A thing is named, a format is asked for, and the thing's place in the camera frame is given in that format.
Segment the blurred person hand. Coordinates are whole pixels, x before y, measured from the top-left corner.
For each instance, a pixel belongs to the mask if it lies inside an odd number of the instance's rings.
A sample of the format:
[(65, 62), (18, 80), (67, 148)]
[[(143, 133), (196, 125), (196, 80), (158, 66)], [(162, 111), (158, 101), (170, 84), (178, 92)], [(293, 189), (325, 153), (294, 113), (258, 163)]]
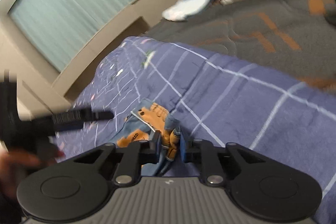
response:
[(19, 172), (23, 169), (38, 169), (53, 165), (56, 159), (64, 157), (63, 151), (56, 150), (49, 161), (42, 161), (37, 155), (22, 149), (6, 151), (1, 148), (1, 192), (12, 200), (17, 199), (17, 187), (20, 183)]

